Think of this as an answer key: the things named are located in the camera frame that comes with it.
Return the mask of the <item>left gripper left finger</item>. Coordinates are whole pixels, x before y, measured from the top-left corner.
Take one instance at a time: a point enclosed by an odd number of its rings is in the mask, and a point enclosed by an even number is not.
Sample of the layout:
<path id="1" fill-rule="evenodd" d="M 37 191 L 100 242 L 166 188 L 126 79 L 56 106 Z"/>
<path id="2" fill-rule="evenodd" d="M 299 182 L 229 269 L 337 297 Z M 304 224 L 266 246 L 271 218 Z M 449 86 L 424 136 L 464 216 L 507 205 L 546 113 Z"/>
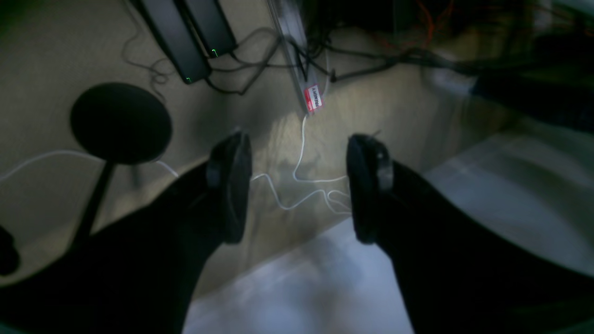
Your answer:
<path id="1" fill-rule="evenodd" d="M 1 332 L 180 334 L 206 262 L 243 238 L 251 175 L 235 132 L 152 203 L 1 288 Z"/>

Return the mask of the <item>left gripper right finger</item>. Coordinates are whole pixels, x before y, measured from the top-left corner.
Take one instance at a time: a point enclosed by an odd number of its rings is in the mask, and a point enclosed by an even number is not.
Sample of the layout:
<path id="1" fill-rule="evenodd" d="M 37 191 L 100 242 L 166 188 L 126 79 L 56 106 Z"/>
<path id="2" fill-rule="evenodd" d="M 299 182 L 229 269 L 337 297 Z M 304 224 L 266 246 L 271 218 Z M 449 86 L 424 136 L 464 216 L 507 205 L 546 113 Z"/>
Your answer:
<path id="1" fill-rule="evenodd" d="M 591 277 L 481 226 L 373 136 L 349 137 L 346 165 L 356 237 L 392 261 L 416 334 L 593 326 Z"/>

